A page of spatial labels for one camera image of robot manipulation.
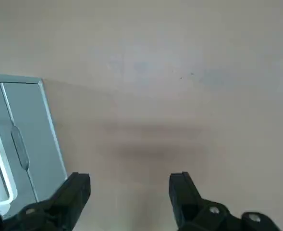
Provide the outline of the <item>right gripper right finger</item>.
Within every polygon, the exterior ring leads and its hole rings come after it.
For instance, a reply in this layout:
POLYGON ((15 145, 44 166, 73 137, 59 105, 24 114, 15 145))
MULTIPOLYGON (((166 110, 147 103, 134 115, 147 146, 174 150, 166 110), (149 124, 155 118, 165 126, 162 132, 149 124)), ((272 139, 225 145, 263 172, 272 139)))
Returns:
POLYGON ((179 231, 278 231, 268 216, 254 211, 240 218, 220 203, 204 199, 188 172, 172 173, 169 197, 179 231))

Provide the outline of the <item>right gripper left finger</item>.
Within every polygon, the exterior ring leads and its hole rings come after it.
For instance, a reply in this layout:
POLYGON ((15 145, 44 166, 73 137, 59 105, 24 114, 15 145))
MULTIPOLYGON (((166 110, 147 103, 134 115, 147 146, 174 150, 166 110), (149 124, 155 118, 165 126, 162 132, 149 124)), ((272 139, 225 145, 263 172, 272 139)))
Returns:
POLYGON ((48 200, 29 204, 8 219, 0 215, 0 231, 71 231, 90 195, 90 175, 74 172, 48 200))

